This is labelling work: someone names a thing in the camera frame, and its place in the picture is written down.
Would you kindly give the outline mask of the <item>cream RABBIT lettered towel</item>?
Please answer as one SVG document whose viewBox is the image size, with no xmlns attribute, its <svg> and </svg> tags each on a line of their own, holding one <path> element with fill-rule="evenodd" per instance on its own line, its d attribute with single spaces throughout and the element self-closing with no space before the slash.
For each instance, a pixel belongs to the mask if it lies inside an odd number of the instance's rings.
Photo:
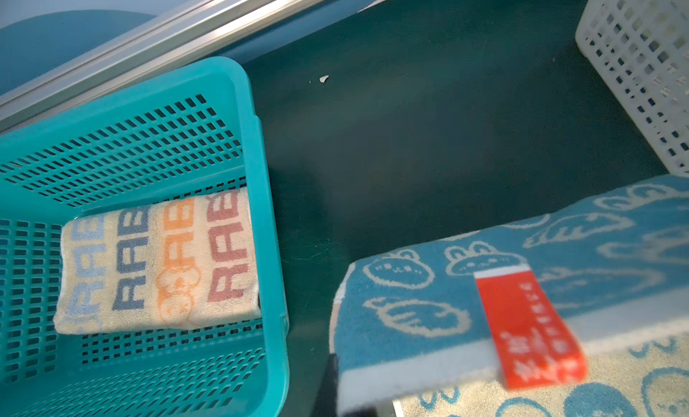
<svg viewBox="0 0 689 417">
<path fill-rule="evenodd" d="M 260 318 L 246 189 L 82 216 L 61 231 L 59 334 Z"/>
</svg>

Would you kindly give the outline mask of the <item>blue bunny pattern towel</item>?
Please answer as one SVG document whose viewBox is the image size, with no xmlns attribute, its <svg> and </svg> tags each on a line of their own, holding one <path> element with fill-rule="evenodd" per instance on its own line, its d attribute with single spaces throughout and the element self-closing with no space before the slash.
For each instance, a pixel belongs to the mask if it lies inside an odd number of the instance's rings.
<svg viewBox="0 0 689 417">
<path fill-rule="evenodd" d="M 590 356 L 687 330 L 688 181 L 663 175 L 351 264 L 337 414 L 474 380 L 573 384 Z"/>
</svg>

